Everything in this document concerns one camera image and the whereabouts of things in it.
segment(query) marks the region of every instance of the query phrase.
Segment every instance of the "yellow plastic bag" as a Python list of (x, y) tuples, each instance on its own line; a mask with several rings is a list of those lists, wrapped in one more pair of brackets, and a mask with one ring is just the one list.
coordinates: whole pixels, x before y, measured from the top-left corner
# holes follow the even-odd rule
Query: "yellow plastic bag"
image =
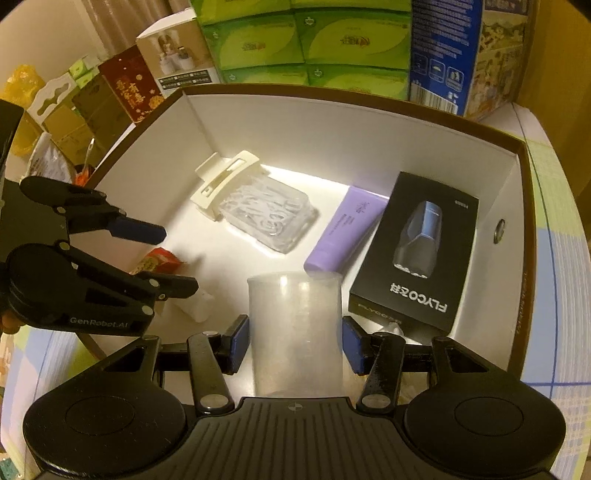
[(19, 65), (0, 91), (1, 99), (25, 109), (25, 114), (18, 124), (17, 133), (10, 148), (10, 152), (19, 157), (31, 153), (33, 146), (43, 132), (26, 110), (31, 106), (37, 92), (44, 86), (45, 81), (37, 74), (34, 67)]

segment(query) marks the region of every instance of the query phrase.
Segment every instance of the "blue product box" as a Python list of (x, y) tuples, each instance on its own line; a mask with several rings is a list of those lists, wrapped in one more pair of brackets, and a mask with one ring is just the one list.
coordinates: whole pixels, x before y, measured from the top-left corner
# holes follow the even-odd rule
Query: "blue product box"
[(478, 119), (511, 100), (527, 0), (413, 0), (409, 100)]

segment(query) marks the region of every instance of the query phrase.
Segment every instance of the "shaver image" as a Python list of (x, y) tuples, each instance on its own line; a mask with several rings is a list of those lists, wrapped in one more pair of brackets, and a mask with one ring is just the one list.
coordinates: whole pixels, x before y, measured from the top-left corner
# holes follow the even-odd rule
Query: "shaver image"
[(441, 209), (423, 200), (408, 218), (394, 251), (393, 265), (411, 275), (429, 278), (441, 240)]

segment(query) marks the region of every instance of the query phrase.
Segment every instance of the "purple tube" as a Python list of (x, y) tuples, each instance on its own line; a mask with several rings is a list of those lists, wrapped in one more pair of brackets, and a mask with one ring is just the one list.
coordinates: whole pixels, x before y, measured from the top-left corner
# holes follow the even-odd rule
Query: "purple tube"
[(304, 262), (309, 272), (338, 272), (386, 208), (388, 199), (349, 187), (322, 236)]

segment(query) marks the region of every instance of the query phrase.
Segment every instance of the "stacked boxes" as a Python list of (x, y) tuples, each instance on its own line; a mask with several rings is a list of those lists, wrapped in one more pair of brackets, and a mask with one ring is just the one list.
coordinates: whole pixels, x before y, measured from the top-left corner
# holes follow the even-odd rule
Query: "stacked boxes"
[(193, 0), (228, 83), (407, 98), (410, 0)]

